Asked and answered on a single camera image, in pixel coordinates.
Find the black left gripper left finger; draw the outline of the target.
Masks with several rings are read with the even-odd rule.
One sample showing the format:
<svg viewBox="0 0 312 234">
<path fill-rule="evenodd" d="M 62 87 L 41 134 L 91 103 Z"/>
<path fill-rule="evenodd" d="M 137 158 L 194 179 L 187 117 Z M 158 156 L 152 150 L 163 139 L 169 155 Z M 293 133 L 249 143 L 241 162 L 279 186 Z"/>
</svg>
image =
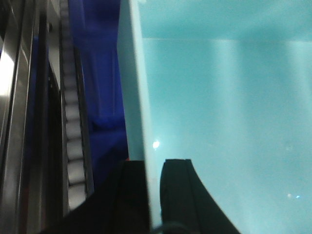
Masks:
<svg viewBox="0 0 312 234">
<path fill-rule="evenodd" d="M 124 161 L 82 205 L 44 234 L 147 234 L 150 216 L 143 161 Z"/>
</svg>

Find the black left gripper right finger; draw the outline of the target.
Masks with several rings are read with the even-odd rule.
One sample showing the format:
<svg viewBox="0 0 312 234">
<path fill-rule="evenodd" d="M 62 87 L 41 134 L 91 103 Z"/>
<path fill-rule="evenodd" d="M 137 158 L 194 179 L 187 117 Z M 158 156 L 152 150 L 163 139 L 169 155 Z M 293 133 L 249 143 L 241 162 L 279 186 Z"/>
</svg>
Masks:
<svg viewBox="0 0 312 234">
<path fill-rule="evenodd" d="M 239 232 L 204 187 L 189 159 L 165 160 L 160 204 L 165 234 Z"/>
</svg>

